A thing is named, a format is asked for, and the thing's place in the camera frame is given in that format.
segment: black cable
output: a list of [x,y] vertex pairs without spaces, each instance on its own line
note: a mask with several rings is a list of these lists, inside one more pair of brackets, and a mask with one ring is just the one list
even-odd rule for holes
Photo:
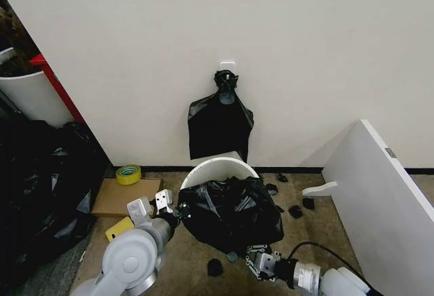
[[294,247],[290,253],[290,256],[288,257],[288,260],[292,259],[294,257],[295,252],[303,245],[313,245],[316,247],[319,247],[327,252],[329,252],[331,255],[335,256],[337,259],[339,259],[343,264],[345,264],[357,277],[360,278],[361,281],[363,281],[370,289],[374,289],[374,287],[371,286],[371,284],[366,281],[366,279],[348,262],[346,262],[342,257],[337,255],[334,251],[330,250],[329,248],[322,246],[321,244],[315,243],[315,242],[301,242],[300,244],[297,244],[296,247]]

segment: white bucket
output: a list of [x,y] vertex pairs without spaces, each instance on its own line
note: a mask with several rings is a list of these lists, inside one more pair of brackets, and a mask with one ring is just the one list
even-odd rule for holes
[[[0,64],[13,56],[13,48],[1,51]],[[0,90],[29,119],[43,119],[55,127],[74,120],[42,71],[20,77],[0,77]]]
[[249,176],[259,177],[252,167],[241,160],[229,157],[217,157],[196,166],[187,175],[184,182],[182,182],[181,189],[211,180],[224,181],[233,176],[238,179],[246,179]]

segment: yellow tape roll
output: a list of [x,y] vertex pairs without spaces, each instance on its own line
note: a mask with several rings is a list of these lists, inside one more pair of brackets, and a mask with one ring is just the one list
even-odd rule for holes
[[142,178],[142,171],[137,165],[127,165],[116,170],[117,182],[121,185],[131,185]]

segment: cardboard piece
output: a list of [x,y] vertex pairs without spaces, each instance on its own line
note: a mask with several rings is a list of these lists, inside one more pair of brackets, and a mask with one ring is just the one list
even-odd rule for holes
[[146,196],[149,201],[154,200],[160,187],[161,179],[140,179],[132,185],[120,185],[116,179],[105,179],[96,196],[92,214],[97,217],[128,216],[129,202],[142,196]]

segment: hanging trash bag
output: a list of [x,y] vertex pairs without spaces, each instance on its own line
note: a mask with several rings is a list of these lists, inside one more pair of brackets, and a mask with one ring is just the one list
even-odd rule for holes
[[217,71],[218,91],[196,100],[189,109],[190,158],[236,151],[247,162],[253,113],[235,93],[238,75]]

